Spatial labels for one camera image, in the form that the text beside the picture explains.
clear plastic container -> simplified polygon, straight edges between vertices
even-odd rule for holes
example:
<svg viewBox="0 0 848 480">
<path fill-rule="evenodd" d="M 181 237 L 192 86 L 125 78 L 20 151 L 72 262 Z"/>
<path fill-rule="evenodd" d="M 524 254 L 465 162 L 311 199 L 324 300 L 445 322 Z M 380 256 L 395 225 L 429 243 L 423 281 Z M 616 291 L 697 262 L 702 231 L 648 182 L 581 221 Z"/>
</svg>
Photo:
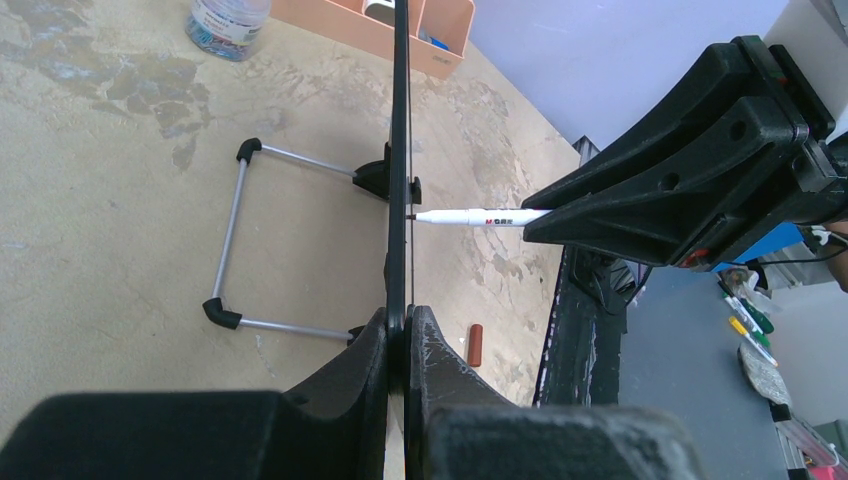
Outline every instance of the clear plastic container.
<svg viewBox="0 0 848 480">
<path fill-rule="evenodd" d="M 192 0 L 186 33 L 201 49 L 240 62 L 269 13 L 271 0 Z"/>
</svg>

yellow marker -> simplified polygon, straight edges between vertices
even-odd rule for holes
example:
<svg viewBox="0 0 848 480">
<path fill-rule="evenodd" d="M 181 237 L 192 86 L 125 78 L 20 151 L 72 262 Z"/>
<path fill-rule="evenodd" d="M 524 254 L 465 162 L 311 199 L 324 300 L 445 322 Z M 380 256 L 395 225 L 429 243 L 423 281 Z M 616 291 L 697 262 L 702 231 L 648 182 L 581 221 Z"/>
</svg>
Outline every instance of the yellow marker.
<svg viewBox="0 0 848 480">
<path fill-rule="evenodd" d="M 748 330 L 745 330 L 745 327 L 742 326 L 738 318 L 730 317 L 728 320 L 730 321 L 730 324 L 733 325 L 733 328 L 735 328 L 736 331 L 739 332 L 739 335 L 742 335 L 743 337 L 747 338 L 749 342 L 751 342 L 751 345 L 753 345 L 754 348 L 756 348 L 757 351 L 760 352 L 760 355 L 766 357 L 766 360 L 768 360 L 775 367 L 777 366 L 777 360 L 775 360 L 774 357 L 772 357 L 771 354 L 769 354 L 766 349 L 763 348 L 762 345 L 760 345 L 760 342 L 754 340 L 754 338 L 751 337 L 751 334 L 748 333 Z"/>
</svg>

jar label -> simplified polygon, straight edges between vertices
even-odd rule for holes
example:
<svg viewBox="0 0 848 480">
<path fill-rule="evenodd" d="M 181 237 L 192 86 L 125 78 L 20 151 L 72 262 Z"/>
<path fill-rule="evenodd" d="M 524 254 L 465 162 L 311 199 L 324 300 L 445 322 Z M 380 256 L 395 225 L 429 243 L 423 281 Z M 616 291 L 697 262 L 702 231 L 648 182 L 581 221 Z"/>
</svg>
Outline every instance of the jar label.
<svg viewBox="0 0 848 480">
<path fill-rule="evenodd" d="M 209 31 L 212 35 L 223 39 L 233 45 L 250 45 L 262 25 L 244 25 L 236 23 L 229 18 L 212 11 L 203 0 L 194 0 L 191 6 L 191 15 L 194 20 Z"/>
</svg>

metal rod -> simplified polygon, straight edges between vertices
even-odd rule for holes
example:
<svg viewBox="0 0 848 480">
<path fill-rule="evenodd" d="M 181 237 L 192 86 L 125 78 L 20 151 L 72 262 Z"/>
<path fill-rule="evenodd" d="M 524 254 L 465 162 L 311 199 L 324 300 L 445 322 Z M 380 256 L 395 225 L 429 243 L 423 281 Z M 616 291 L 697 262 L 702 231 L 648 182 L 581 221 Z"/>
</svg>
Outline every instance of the metal rod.
<svg viewBox="0 0 848 480">
<path fill-rule="evenodd" d="M 261 328 L 264 330 L 277 330 L 280 332 L 300 333 L 302 335 L 311 335 L 313 337 L 332 338 L 335 340 L 347 341 L 353 338 L 348 332 L 339 332 L 337 330 L 327 330 L 325 328 L 301 327 L 299 325 L 289 325 L 286 323 L 273 323 L 264 320 L 254 320 L 250 318 L 242 318 L 239 326 Z"/>
<path fill-rule="evenodd" d="M 236 183 L 236 193 L 233 195 L 233 207 L 230 209 L 230 224 L 227 225 L 227 235 L 224 237 L 224 248 L 221 251 L 221 263 L 218 264 L 218 275 L 215 276 L 215 287 L 212 289 L 212 298 L 221 296 L 221 285 L 224 282 L 224 272 L 227 270 L 227 260 L 230 258 L 230 246 L 233 243 L 233 231 L 236 228 L 236 217 L 238 206 L 241 203 L 241 191 L 244 187 L 244 178 L 247 175 L 247 160 L 239 160 L 239 179 Z"/>
<path fill-rule="evenodd" d="M 293 158 L 295 160 L 300 160 L 303 163 L 308 163 L 310 165 L 315 165 L 316 167 L 326 168 L 327 170 L 332 170 L 336 173 L 341 173 L 343 175 L 347 175 L 349 177 L 356 177 L 356 172 L 353 170 L 348 170 L 343 167 L 339 167 L 338 165 L 333 165 L 332 163 L 322 162 L 320 160 L 313 160 L 311 158 L 304 157 L 303 155 L 298 155 L 296 153 L 287 152 L 285 150 L 280 150 L 279 148 L 269 147 L 268 145 L 262 145 L 262 151 L 268 151 L 276 153 L 277 155 L 282 155 L 284 157 Z"/>
</svg>

wall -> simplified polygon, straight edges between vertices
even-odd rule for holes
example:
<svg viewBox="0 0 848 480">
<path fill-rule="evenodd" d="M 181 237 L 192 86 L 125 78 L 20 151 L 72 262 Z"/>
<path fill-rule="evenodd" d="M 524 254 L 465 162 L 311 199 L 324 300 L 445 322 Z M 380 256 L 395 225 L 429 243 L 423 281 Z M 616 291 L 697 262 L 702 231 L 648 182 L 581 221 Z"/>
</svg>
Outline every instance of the wall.
<svg viewBox="0 0 848 480">
<path fill-rule="evenodd" d="M 848 295 L 836 283 L 778 290 L 769 336 L 795 408 L 813 425 L 848 419 Z"/>
<path fill-rule="evenodd" d="M 710 43 L 765 36 L 787 0 L 480 0 L 471 40 L 569 142 L 604 148 Z"/>
</svg>

